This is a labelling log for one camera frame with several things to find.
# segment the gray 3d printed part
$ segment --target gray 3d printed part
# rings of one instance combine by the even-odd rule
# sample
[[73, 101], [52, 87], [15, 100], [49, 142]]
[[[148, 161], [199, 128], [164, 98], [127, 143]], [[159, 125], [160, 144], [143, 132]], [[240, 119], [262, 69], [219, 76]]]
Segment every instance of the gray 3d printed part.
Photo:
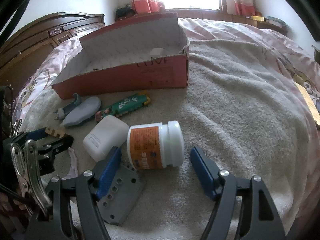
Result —
[[81, 97], [77, 93], [72, 94], [72, 96], [74, 98], [72, 103], [66, 105], [65, 107], [58, 108], [56, 111], [54, 111], [54, 113], [57, 114], [55, 120], [64, 119], [73, 109], [81, 104]]
[[145, 180], [135, 169], [121, 164], [108, 194], [97, 203], [103, 220], [111, 225], [121, 225], [145, 185]]
[[101, 106], [101, 100], [98, 97], [90, 97], [73, 109], [63, 120], [61, 126], [69, 127], [77, 125], [84, 120], [94, 116]]

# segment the white plastic jar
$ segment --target white plastic jar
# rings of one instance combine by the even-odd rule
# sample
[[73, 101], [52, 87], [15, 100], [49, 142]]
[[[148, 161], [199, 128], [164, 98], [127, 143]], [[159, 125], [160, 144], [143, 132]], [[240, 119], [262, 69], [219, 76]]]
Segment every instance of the white plastic jar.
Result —
[[169, 121], [168, 124], [160, 122], [130, 127], [127, 153], [131, 165], [137, 170], [181, 166], [184, 142], [179, 123]]
[[113, 146], [125, 143], [128, 131], [125, 122], [107, 115], [84, 138], [83, 147], [96, 162], [104, 160]]

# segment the metal screw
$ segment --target metal screw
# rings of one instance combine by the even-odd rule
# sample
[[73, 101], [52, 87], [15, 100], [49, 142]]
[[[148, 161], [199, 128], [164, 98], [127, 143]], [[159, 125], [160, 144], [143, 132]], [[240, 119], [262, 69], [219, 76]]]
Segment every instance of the metal screw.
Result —
[[90, 177], [90, 176], [92, 175], [92, 171], [85, 171], [85, 172], [83, 173], [83, 175], [84, 175], [85, 177]]
[[51, 182], [55, 183], [57, 181], [59, 181], [59, 177], [58, 176], [54, 176], [54, 177], [51, 178]]
[[253, 179], [256, 181], [256, 182], [260, 182], [261, 181], [261, 177], [259, 175], [254, 175], [253, 176]]
[[226, 177], [226, 176], [229, 176], [229, 171], [222, 170], [222, 171], [220, 171], [220, 174], [221, 174], [221, 176]]

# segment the blue gripper pad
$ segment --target blue gripper pad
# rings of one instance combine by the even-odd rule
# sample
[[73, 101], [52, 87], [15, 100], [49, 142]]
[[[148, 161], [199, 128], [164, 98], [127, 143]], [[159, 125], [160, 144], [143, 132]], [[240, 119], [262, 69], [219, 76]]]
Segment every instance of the blue gripper pad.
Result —
[[48, 135], [49, 134], [47, 134], [45, 132], [45, 127], [44, 127], [44, 128], [29, 132], [28, 135], [26, 136], [26, 141], [29, 139], [37, 141], [37, 140], [40, 140], [40, 139], [47, 137]]
[[216, 200], [217, 193], [214, 189], [214, 179], [206, 165], [207, 162], [213, 162], [212, 160], [203, 160], [199, 154], [199, 151], [202, 151], [199, 147], [193, 147], [190, 151], [190, 161], [193, 168], [196, 171], [198, 179], [201, 183], [202, 188], [204, 189], [204, 193], [211, 198], [212, 200]]
[[96, 192], [96, 197], [98, 201], [102, 197], [107, 195], [110, 185], [121, 162], [121, 148], [117, 148], [113, 153], [110, 152], [109, 154], [113, 155], [110, 157], [109, 162], [104, 171], [102, 172], [98, 182], [98, 190]]

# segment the bed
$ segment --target bed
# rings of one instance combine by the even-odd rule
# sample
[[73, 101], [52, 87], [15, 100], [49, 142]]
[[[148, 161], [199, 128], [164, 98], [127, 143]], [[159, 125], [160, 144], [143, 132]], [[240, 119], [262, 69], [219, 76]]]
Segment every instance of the bed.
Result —
[[[25, 25], [0, 48], [0, 85], [10, 85], [16, 98], [54, 48], [72, 37], [82, 37], [104, 27], [103, 16], [59, 12]], [[32, 86], [23, 95], [24, 101], [31, 91]], [[4, 116], [3, 129], [5, 135], [10, 133], [8, 111]]]
[[[203, 19], [196, 17], [194, 10], [189, 15], [188, 10], [181, 11], [178, 21], [190, 40], [188, 87], [152, 90], [150, 106], [121, 119], [128, 125], [179, 121], [185, 161], [177, 169], [144, 172], [147, 186], [125, 223], [121, 227], [106, 225], [111, 238], [200, 238], [214, 203], [203, 194], [190, 165], [188, 152], [195, 145], [236, 176], [260, 174], [286, 232], [292, 232], [292, 239], [305, 233], [320, 197], [320, 143], [314, 119], [292, 76], [303, 73], [319, 91], [319, 65], [293, 41], [277, 31], [258, 29], [250, 19], [251, 25], [241, 17], [235, 19], [244, 23], [234, 23], [232, 17], [229, 22], [206, 19], [211, 17], [207, 10], [201, 12]], [[23, 119], [23, 130], [59, 127], [52, 112], [67, 101], [50, 88], [52, 78], [46, 73], [55, 77], [80, 50], [77, 37], [64, 41], [21, 91], [14, 116]], [[29, 86], [33, 86], [30, 96], [19, 108], [19, 98]], [[130, 94], [99, 97], [107, 105]], [[91, 121], [67, 130], [75, 138], [80, 172], [95, 164], [82, 147], [83, 138], [94, 126]], [[125, 146], [122, 152], [123, 161], [128, 162]], [[59, 154], [55, 174], [65, 176], [69, 164], [68, 154]], [[80, 226], [76, 214], [74, 222]], [[236, 222], [235, 217], [230, 239]]]

